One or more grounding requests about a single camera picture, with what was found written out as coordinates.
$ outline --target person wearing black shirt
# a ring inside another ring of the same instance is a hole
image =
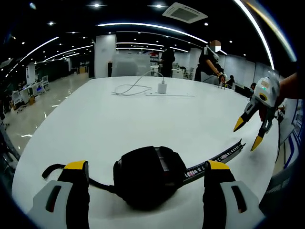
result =
[[[172,68],[174,61],[175,61],[175,56],[173,54],[173,50],[170,49],[169,46],[165,46],[165,51],[162,53],[161,61],[159,62],[162,64],[161,74],[164,77],[172,76]]]
[[[233,83],[235,83],[234,76],[230,75],[230,79],[227,81],[228,88],[232,88]]]
[[[199,57],[199,64],[196,69],[195,73],[195,81],[201,82],[201,72],[204,72],[209,77],[204,79],[204,82],[210,78],[212,80],[214,79],[214,76],[217,76],[217,78],[224,83],[225,82],[225,76],[223,74],[224,69],[221,68],[220,64],[218,63],[219,56],[212,51],[210,47],[220,46],[219,41],[212,41],[209,43],[209,45],[206,45],[204,49],[201,52],[201,55]]]

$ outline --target white power adapter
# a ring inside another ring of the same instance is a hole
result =
[[[158,93],[159,94],[166,94],[167,84],[162,80],[162,83],[158,84]]]

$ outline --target air conditioner vent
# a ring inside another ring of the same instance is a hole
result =
[[[162,14],[165,17],[184,21],[186,23],[193,23],[208,16],[188,6],[175,2]]]

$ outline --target strap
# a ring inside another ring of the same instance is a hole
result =
[[[226,163],[226,162],[230,161],[231,159],[233,159],[235,156],[237,156],[241,152],[244,145],[245,144],[243,144],[243,145],[241,144],[241,139],[240,139],[239,142],[237,142],[235,145],[231,146],[230,148],[223,151],[222,153],[212,157],[210,159],[210,161],[217,161],[217,162]],[[202,178],[204,176],[205,162],[200,163],[196,166],[190,167],[184,172],[185,178],[183,180],[182,186],[184,186],[188,183],[191,183],[191,182],[193,182],[193,181],[195,181],[199,178]]]
[[[62,164],[51,165],[43,171],[41,176],[43,177],[43,179],[46,179],[51,174],[51,172],[53,172],[55,169],[59,169],[59,168],[63,169],[64,167],[65,167],[65,165],[62,165]],[[111,193],[115,193],[115,188],[113,185],[104,185],[91,178],[89,178],[89,184],[94,187],[109,191]]]
[[[53,172],[55,169],[59,169],[59,168],[63,169],[64,167],[65,165],[62,164],[55,164],[47,167],[42,173],[43,179],[47,178],[51,174],[51,172]]]

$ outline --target black pouch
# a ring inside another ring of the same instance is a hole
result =
[[[133,150],[115,162],[115,193],[136,208],[153,208],[183,184],[186,167],[178,153],[167,147]]]

